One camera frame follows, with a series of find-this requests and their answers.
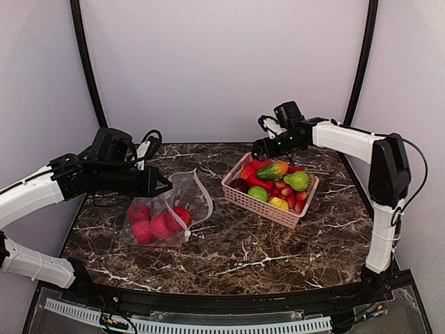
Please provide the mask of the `clear zip top bag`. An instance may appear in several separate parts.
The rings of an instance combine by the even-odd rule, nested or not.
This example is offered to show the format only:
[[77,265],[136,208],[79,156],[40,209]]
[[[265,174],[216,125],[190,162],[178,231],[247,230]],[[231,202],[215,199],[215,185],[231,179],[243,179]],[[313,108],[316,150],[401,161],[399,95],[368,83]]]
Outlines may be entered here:
[[[203,183],[200,181],[197,171],[175,173],[170,176],[172,190],[155,198],[134,198],[129,207],[136,203],[147,205],[151,210],[149,222],[158,214],[164,214],[165,224],[173,231],[170,239],[157,239],[153,237],[148,245],[137,243],[126,215],[120,238],[124,243],[134,246],[146,247],[180,247],[188,242],[191,236],[191,227],[197,223],[206,221],[213,213],[213,202],[211,196]],[[183,207],[191,213],[194,223],[187,226],[181,218],[173,211],[174,207]]]

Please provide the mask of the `red chili pepper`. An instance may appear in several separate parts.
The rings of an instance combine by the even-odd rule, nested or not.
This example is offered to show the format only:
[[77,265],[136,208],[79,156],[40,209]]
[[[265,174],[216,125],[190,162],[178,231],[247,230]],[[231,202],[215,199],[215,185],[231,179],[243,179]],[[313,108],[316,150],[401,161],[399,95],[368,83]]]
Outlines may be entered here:
[[288,173],[305,172],[306,168],[299,168],[295,166],[289,166]]

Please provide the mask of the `red bell pepper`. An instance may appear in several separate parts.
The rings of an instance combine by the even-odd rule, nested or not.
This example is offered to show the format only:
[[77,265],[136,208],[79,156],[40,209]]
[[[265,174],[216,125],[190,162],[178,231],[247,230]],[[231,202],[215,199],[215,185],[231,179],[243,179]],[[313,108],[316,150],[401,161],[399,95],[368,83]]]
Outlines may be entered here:
[[251,174],[247,178],[247,183],[250,188],[259,186],[267,191],[267,193],[271,193],[273,189],[273,181],[271,180],[260,180],[255,174]]

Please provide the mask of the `red tomato with stem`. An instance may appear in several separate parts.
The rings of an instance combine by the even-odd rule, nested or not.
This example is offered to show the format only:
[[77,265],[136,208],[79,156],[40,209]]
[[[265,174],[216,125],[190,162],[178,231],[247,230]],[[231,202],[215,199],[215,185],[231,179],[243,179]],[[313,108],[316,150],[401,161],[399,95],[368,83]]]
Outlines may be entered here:
[[173,211],[187,226],[191,226],[194,223],[191,213],[187,209],[184,209],[183,207],[174,207]]

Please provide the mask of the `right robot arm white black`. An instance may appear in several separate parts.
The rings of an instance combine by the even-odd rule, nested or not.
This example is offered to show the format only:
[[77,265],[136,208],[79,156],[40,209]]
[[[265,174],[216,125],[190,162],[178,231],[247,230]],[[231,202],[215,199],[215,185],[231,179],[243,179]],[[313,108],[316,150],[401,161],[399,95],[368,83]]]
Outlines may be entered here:
[[306,119],[295,102],[275,107],[273,116],[260,116],[258,123],[268,134],[252,146],[252,156],[260,161],[316,146],[368,165],[373,227],[360,289],[355,298],[370,301],[385,293],[401,237],[402,215],[413,200],[408,194],[412,174],[405,149],[410,142],[396,133],[375,134],[342,125],[333,119]]

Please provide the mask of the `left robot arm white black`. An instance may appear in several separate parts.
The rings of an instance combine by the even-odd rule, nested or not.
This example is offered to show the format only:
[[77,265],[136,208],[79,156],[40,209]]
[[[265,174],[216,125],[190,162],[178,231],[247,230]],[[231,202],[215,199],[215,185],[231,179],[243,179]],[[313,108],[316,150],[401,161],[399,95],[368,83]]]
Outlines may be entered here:
[[[162,143],[160,131],[146,133],[139,145],[118,129],[101,127],[92,145],[79,154],[64,154],[34,174],[1,190],[1,227],[44,207],[100,191],[155,198],[172,189],[159,168],[147,162]],[[77,260],[52,257],[1,235],[1,272],[50,283],[62,289],[88,280]]]

